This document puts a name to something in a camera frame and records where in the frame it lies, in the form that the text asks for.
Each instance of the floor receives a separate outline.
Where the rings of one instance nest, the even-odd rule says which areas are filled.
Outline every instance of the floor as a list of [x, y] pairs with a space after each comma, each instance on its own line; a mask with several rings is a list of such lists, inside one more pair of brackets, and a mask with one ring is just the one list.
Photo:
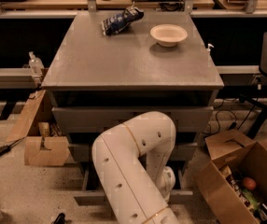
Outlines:
[[[19, 118], [23, 103], [17, 103], [7, 120], [0, 120], [0, 146]], [[4, 104], [0, 102], [0, 112]], [[240, 104], [238, 100], [216, 100], [208, 133], [227, 130], [237, 121], [237, 128], [248, 114], [251, 105]], [[240, 131], [246, 132], [259, 109], [254, 109]], [[267, 121], [263, 124], [256, 140], [267, 138]], [[66, 223], [109, 224], [117, 223], [109, 205], [78, 206], [72, 192], [80, 190], [82, 175], [76, 165], [64, 167], [33, 167], [23, 164], [24, 146], [22, 143], [0, 157], [0, 223], [3, 224], [50, 224], [60, 213], [65, 213]], [[195, 174], [207, 161], [204, 141], [189, 164], [187, 175], [192, 182]], [[210, 224], [217, 219], [206, 204], [197, 187], [193, 185], [194, 194], [181, 204], [171, 204], [180, 223]]]

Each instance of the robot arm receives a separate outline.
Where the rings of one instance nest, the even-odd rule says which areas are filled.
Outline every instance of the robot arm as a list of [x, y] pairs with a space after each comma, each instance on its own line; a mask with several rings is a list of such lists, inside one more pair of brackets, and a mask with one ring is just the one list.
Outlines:
[[[176, 139], [172, 120], [148, 112], [99, 135], [92, 159], [120, 224], [179, 223], [167, 204], [175, 176], [165, 167]], [[147, 171], [139, 157], [148, 154]]]

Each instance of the cardboard box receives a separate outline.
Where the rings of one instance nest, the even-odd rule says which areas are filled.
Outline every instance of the cardboard box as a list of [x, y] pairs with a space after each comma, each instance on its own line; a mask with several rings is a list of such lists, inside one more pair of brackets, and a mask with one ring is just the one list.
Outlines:
[[221, 224], [259, 223], [226, 181], [219, 169], [228, 164], [257, 182], [256, 192], [267, 203], [267, 140], [256, 142], [230, 130], [206, 138], [211, 161], [195, 182]]
[[46, 91], [32, 93], [7, 138], [7, 142], [25, 138], [25, 165], [62, 166], [70, 156], [69, 144], [64, 136], [47, 137], [42, 146], [38, 123], [54, 121], [51, 109], [52, 105]]

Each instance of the bottle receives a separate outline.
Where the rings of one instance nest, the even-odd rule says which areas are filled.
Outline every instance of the bottle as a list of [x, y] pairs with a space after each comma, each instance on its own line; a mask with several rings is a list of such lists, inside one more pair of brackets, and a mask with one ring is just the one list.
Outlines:
[[42, 69], [44, 68], [40, 58], [36, 57], [32, 51], [29, 52], [29, 65], [34, 75], [42, 76]]

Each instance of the white bottle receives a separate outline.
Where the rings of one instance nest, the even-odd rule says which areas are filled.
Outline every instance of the white bottle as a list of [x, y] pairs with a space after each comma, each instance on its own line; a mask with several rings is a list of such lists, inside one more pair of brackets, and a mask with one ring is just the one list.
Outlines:
[[42, 76], [42, 69], [44, 68], [44, 65], [41, 62], [40, 58], [36, 57], [32, 51], [29, 52], [29, 55], [29, 65], [32, 69], [32, 72], [34, 73], [34, 75]]

